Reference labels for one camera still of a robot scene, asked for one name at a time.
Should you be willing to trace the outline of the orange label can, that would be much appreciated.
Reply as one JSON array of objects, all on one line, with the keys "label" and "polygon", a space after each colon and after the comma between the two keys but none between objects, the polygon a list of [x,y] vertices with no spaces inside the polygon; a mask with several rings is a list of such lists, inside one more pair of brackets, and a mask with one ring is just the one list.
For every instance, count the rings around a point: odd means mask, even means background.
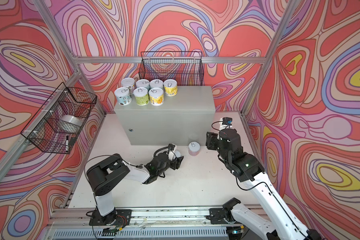
[{"label": "orange label can", "polygon": [[180,153],[180,151],[175,150],[173,153],[173,160],[175,160],[176,158],[180,158],[182,156],[182,154]]}]

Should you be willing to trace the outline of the yellow green label can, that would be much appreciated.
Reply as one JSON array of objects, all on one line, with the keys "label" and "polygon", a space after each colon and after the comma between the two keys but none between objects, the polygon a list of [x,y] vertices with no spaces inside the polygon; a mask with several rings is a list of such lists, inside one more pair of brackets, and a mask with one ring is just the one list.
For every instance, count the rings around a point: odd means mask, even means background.
[{"label": "yellow green label can", "polygon": [[149,90],[151,105],[158,107],[164,103],[164,91],[161,88],[152,88]]}]

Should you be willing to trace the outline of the teal label can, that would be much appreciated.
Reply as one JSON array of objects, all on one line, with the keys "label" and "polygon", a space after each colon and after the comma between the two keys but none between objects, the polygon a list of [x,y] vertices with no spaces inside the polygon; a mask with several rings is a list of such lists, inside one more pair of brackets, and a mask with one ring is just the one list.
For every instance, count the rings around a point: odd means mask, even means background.
[{"label": "teal label can", "polygon": [[129,88],[121,87],[114,91],[117,102],[121,106],[129,105],[132,102]]}]

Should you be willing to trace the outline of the blue label can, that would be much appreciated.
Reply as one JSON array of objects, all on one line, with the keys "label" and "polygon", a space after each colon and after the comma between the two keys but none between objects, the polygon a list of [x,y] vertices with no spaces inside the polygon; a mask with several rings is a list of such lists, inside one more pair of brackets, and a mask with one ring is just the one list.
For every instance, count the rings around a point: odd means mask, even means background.
[{"label": "blue label can", "polygon": [[164,82],[160,79],[154,79],[152,81],[150,81],[150,88],[160,88],[160,89],[164,89]]}]

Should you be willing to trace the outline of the light blue can front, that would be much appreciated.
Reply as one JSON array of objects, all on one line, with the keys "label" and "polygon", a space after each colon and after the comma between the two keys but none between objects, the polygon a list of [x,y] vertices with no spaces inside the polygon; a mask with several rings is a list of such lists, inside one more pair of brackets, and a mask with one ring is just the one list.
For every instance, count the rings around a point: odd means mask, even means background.
[{"label": "light blue can front", "polygon": [[141,79],[136,82],[136,88],[146,88],[150,90],[150,81],[146,79]]}]

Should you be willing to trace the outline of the pink label can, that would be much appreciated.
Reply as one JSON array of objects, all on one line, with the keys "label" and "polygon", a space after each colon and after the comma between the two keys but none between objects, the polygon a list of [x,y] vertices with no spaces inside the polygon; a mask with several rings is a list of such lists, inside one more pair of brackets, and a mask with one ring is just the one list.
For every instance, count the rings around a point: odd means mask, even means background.
[{"label": "pink label can", "polygon": [[136,88],[136,82],[134,78],[124,78],[121,80],[121,86],[124,88],[128,88],[130,90],[131,93],[133,93],[133,91]]}]

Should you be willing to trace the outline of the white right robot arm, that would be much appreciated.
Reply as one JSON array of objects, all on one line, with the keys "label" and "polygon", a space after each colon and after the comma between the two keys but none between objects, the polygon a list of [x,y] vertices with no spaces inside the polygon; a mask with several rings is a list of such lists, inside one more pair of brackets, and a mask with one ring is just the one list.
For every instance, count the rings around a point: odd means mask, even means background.
[{"label": "white right robot arm", "polygon": [[265,168],[253,155],[244,152],[235,129],[207,133],[206,147],[218,152],[218,159],[235,176],[237,186],[252,193],[269,220],[232,198],[223,205],[226,221],[248,227],[263,240],[321,240],[318,231],[309,229],[287,206],[274,188]]}]

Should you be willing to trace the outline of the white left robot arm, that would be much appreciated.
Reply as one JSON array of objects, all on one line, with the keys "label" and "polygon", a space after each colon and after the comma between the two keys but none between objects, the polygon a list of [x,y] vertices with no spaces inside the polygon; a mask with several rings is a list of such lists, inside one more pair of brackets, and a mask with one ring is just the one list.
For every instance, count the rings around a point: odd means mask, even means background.
[{"label": "white left robot arm", "polygon": [[179,151],[168,149],[154,153],[153,159],[145,165],[132,165],[119,154],[106,156],[86,172],[98,213],[101,217],[108,217],[115,212],[112,190],[122,180],[151,184],[158,178],[164,178],[168,169],[178,170],[183,159],[184,156]]}]

